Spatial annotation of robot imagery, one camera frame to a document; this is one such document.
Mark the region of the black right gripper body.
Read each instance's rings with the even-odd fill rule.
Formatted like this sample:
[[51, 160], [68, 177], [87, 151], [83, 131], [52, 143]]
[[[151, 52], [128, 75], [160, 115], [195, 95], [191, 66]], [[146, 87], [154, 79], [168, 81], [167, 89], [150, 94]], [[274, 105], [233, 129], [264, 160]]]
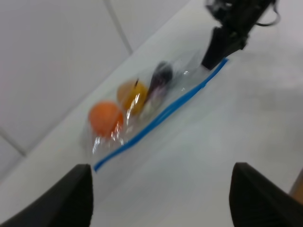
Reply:
[[205, 7], [220, 22], [221, 27], [215, 29], [214, 36], [219, 37], [228, 51], [242, 50], [254, 26], [276, 25], [276, 20], [258, 21], [269, 7], [276, 13], [275, 0], [207, 0]]

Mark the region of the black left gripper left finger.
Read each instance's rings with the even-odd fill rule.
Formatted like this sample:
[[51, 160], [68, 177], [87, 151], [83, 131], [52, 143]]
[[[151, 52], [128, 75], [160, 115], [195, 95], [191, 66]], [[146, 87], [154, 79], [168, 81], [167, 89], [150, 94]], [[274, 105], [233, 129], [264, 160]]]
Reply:
[[91, 167], [78, 164], [2, 227], [89, 227], [94, 195]]

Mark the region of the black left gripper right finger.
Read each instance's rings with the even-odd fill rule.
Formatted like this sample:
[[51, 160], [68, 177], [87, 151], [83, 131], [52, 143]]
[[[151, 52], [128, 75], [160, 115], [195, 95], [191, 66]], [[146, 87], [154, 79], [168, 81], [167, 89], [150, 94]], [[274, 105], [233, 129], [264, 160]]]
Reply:
[[248, 163], [232, 170], [229, 206], [235, 227], [301, 227], [303, 206]]

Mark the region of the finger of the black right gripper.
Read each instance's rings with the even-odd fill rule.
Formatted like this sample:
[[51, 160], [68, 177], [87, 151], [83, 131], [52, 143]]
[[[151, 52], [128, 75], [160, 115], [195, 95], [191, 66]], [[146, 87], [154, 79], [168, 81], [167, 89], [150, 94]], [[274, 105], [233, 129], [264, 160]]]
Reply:
[[213, 70], [223, 58], [237, 51], [236, 47], [237, 33], [224, 27], [215, 27], [201, 65]]

